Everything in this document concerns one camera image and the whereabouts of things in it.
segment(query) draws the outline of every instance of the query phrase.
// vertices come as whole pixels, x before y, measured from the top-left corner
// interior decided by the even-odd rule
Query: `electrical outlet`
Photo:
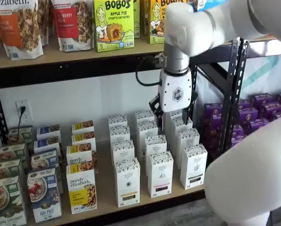
[[[29,101],[28,100],[16,101],[18,117],[20,117],[20,115],[21,115],[20,107],[22,107],[22,106],[25,106],[25,112],[23,113],[23,115],[21,117],[21,125],[23,125],[23,124],[32,124],[32,121],[33,121],[32,109],[31,109],[31,106],[29,105]]]

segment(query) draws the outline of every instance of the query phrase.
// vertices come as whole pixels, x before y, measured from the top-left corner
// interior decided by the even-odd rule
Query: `power cord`
[[[142,85],[142,86],[145,86],[145,87],[150,87],[150,86],[158,86],[158,85],[162,85],[162,81],[158,81],[158,82],[154,82],[154,83],[143,83],[140,81],[139,79],[139,76],[138,76],[138,72],[140,70],[140,67],[141,65],[145,62],[145,60],[150,60],[151,63],[154,63],[154,64],[157,64],[159,62],[159,60],[153,56],[147,56],[145,58],[143,58],[139,64],[137,65],[136,67],[136,70],[135,70],[135,78],[136,78],[136,81]]]
[[[22,118],[22,115],[24,114],[25,110],[26,110],[26,107],[25,107],[25,106],[20,107],[20,111],[21,111],[21,113],[20,113],[19,123],[18,123],[18,132],[17,132],[17,141],[16,141],[16,143],[17,143],[17,142],[18,142],[18,140],[19,140],[19,129],[20,129],[20,123],[21,123],[21,118]]]

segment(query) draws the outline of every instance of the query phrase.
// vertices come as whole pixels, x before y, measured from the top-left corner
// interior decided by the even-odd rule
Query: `granola bag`
[[[12,60],[43,55],[37,0],[0,0],[0,36]]]
[[[52,0],[52,4],[60,51],[93,48],[92,0]]]

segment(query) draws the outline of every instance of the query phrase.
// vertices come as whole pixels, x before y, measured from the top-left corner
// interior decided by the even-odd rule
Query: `yellow bobo's box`
[[[134,47],[133,0],[94,0],[97,51]]]

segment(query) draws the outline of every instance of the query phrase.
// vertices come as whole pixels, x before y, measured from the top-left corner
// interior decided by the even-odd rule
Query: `robot logo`
[[[183,91],[181,88],[177,88],[174,92],[173,92],[173,100],[175,100],[176,102],[179,102],[183,97]]]

